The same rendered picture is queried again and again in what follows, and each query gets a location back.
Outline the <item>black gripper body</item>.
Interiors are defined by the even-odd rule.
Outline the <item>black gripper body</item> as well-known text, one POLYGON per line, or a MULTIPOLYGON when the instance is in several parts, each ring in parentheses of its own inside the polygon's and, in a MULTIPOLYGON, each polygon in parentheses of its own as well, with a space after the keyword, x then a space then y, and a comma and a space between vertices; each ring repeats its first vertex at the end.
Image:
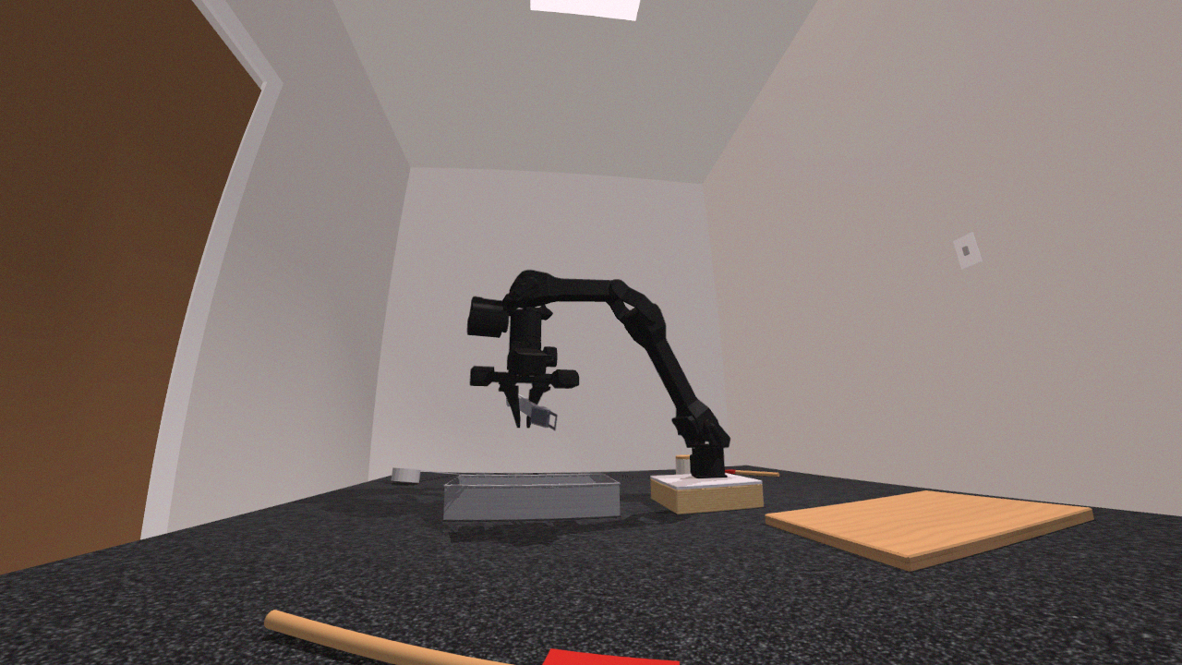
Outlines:
MULTIPOLYGON (((535 343, 537 348, 541 352, 541 338, 533 335, 512 337, 509 338, 509 350, 513 343, 519 343, 519 346, 530 346, 530 344, 535 343)), ((530 383, 532 387, 548 387, 548 384, 552 384, 556 389, 572 389, 578 386, 579 374, 577 370, 570 369, 557 369, 552 374, 519 374, 515 369, 508 370, 508 373, 496 373, 494 369, 487 366, 470 369, 470 386, 488 386, 492 382, 499 384, 530 383)))

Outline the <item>light brown wooden rod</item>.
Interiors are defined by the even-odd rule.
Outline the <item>light brown wooden rod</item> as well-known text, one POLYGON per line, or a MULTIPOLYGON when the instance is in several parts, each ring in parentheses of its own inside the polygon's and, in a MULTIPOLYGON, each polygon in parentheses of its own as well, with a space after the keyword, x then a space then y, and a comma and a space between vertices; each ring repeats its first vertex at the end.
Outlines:
MULTIPOLYGON (((333 647, 352 654, 361 654, 379 661, 392 661, 396 665, 513 665, 508 661, 491 661, 460 654, 452 654, 431 648, 411 647, 401 641, 376 638, 351 630, 331 626, 326 622, 312 622, 307 618, 296 617, 273 609, 264 620, 265 628, 296 635, 307 641, 333 647)), ((550 648, 543 665, 680 665, 680 661, 660 659, 636 659, 629 657, 604 656, 561 651, 550 648)))

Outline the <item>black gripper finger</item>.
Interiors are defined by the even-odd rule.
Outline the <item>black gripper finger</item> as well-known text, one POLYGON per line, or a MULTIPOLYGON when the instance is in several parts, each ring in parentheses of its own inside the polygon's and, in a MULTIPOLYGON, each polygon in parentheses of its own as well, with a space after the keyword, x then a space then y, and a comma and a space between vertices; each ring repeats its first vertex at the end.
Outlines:
POLYGON ((519 384, 500 384, 499 392, 504 392, 507 397, 508 405, 511 406, 513 413, 513 419, 515 420, 517 428, 520 428, 519 384))
MULTIPOLYGON (((535 403, 537 404, 537 400, 540 399, 540 397, 541 397, 543 393, 547 393, 548 389, 550 387, 543 387, 543 386, 535 386, 535 387, 530 389, 530 400, 531 400, 531 403, 535 403)), ((527 416, 526 417, 526 426, 527 428, 531 426, 530 420, 531 420, 531 417, 527 416)))

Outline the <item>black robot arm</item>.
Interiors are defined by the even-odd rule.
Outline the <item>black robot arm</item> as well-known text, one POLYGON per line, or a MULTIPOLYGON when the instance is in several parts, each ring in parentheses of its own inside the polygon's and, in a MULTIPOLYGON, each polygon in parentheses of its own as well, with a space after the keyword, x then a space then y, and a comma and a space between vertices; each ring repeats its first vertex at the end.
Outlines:
MULTIPOLYGON (((507 332, 511 317, 509 338, 541 338, 541 320, 552 317, 546 304, 557 300, 609 304, 629 335, 645 347, 676 405, 673 422, 677 435, 684 438, 687 449, 691 449, 691 477, 728 478, 725 472, 725 449, 730 446, 730 435, 717 424, 710 408, 701 403, 693 392, 691 383, 665 340, 665 320, 660 306, 621 279, 566 279, 550 276, 544 270, 522 270, 504 300, 472 298, 467 335, 500 338, 501 333, 507 332), (634 308, 626 308, 624 302, 634 308), (535 308, 537 306, 540 307, 535 308)), ((540 352, 535 343, 530 346, 513 343, 508 352, 507 370, 515 369, 519 374, 546 374, 546 367, 556 367, 557 359, 556 346, 544 346, 540 352)))

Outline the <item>grey rectangular metal tin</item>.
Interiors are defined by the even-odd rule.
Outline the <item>grey rectangular metal tin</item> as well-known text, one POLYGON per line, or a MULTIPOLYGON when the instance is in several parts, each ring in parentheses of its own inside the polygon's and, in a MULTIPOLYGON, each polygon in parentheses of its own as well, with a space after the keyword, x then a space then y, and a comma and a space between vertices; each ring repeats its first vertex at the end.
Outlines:
POLYGON ((621 483, 605 472, 460 475, 444 493, 443 519, 621 516, 621 483))

